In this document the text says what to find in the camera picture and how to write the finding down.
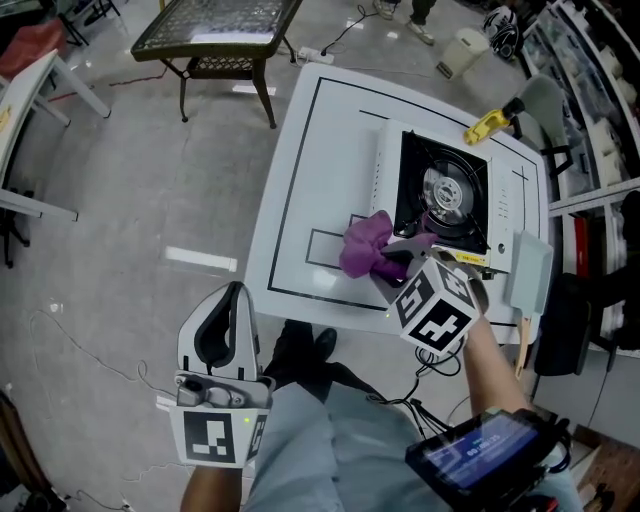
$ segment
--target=glass-top table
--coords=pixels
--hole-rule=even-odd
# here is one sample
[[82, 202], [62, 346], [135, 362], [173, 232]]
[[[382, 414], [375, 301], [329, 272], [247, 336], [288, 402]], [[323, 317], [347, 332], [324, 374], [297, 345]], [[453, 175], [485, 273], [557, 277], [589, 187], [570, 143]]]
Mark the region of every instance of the glass-top table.
[[[252, 80], [276, 127], [264, 80], [266, 60], [284, 37], [302, 0], [173, 0], [131, 48], [139, 62], [160, 60], [180, 77], [180, 112], [184, 112], [186, 81], [193, 79]], [[171, 59], [190, 58], [183, 71]]]

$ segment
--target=gray shirt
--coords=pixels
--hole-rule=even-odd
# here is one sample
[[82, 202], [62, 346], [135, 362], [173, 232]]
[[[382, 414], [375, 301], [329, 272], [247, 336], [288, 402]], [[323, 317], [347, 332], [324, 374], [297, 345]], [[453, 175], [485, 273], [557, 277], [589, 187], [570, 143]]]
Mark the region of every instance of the gray shirt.
[[[395, 406], [334, 383], [323, 404], [297, 384], [273, 395], [245, 512], [449, 510], [404, 462], [420, 440]], [[550, 463], [561, 459], [559, 450]], [[536, 489], [561, 510], [582, 510], [568, 472]]]

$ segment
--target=gray floor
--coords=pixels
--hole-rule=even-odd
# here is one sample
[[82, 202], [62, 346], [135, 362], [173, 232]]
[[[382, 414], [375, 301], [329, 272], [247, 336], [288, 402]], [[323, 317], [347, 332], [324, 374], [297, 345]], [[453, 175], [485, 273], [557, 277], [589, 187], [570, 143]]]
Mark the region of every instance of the gray floor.
[[[152, 385], [171, 389], [181, 323], [230, 276], [177, 266], [164, 248], [236, 258], [235, 276], [243, 275], [278, 131], [269, 129], [254, 95], [232, 93], [234, 84], [224, 81], [189, 83], [191, 120], [181, 123], [177, 78], [153, 78], [163, 67], [138, 64], [128, 53], [157, 2], [131, 0], [120, 8], [122, 19], [110, 14], [83, 29], [91, 46], [67, 59], [112, 105], [111, 117], [97, 117], [77, 97], [62, 99], [56, 105], [71, 125], [36, 115], [18, 150], [13, 182], [80, 217], [21, 220], [32, 245], [14, 245], [15, 268], [0, 268], [0, 384], [11, 385], [35, 453], [61, 493], [82, 489], [110, 506], [125, 496], [137, 512], [175, 511], [188, 469], [170, 464], [177, 460], [168, 418], [155, 408], [156, 393], [136, 382], [136, 367], [144, 360]], [[524, 83], [518, 65], [493, 55], [464, 78], [446, 81], [435, 70], [438, 57], [457, 29], [479, 26], [481, 15], [439, 0], [429, 18], [437, 38], [430, 48], [403, 26], [409, 14], [404, 2], [393, 22], [367, 19], [344, 37], [335, 64], [477, 115]], [[319, 48], [356, 16], [348, 0], [306, 0], [289, 39]], [[280, 123], [299, 72], [284, 56], [269, 61]], [[150, 79], [109, 85], [141, 78]], [[53, 96], [64, 92], [61, 86]], [[259, 321], [266, 363], [282, 320]], [[122, 374], [75, 348], [56, 322]], [[339, 336], [335, 360], [389, 397], [411, 387], [417, 363], [410, 345], [369, 333]], [[432, 374], [417, 396], [446, 418], [467, 393], [462, 375]], [[453, 419], [468, 414], [465, 404]], [[100, 510], [86, 498], [70, 504]]]

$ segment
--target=human arm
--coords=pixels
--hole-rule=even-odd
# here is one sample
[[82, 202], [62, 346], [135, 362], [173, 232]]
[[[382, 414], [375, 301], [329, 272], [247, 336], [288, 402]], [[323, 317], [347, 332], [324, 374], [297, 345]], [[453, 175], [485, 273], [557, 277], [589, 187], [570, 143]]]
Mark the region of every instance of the human arm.
[[489, 407], [499, 407], [507, 412], [531, 408], [485, 317], [469, 331], [464, 365], [474, 416]]
[[238, 512], [242, 470], [196, 467], [182, 497], [180, 512]]

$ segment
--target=white table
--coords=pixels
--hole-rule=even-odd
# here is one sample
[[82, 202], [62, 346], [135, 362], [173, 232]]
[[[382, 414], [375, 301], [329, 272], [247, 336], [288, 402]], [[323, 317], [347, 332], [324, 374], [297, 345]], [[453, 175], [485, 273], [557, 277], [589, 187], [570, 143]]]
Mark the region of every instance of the white table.
[[[16, 75], [11, 83], [0, 77], [0, 84], [4, 86], [4, 91], [2, 91], [4, 94], [2, 94], [2, 99], [0, 100], [0, 112], [3, 112], [8, 106], [11, 107], [9, 122], [0, 131], [0, 184], [4, 181], [11, 153], [30, 108], [48, 112], [65, 126], [68, 126], [71, 122], [62, 112], [55, 109], [46, 99], [38, 95], [42, 84], [54, 69], [63, 79], [69, 82], [69, 85], [78, 95], [98, 114], [102, 117], [109, 117], [111, 114], [111, 109], [102, 103], [58, 57], [57, 50], [53, 50], [24, 69]], [[72, 221], [78, 220], [77, 212], [58, 208], [2, 188], [0, 188], [0, 208], [34, 217], [55, 215]]]
[[[367, 216], [378, 131], [393, 118], [451, 137], [477, 118], [410, 89], [351, 71], [307, 64], [273, 156], [245, 282], [261, 313], [322, 325], [388, 332], [388, 307], [373, 282], [338, 267], [342, 234]], [[542, 158], [501, 133], [482, 150], [512, 166], [514, 230], [548, 239]], [[485, 281], [487, 317], [501, 343], [519, 343], [503, 300], [507, 276]], [[537, 332], [539, 316], [533, 318]]]

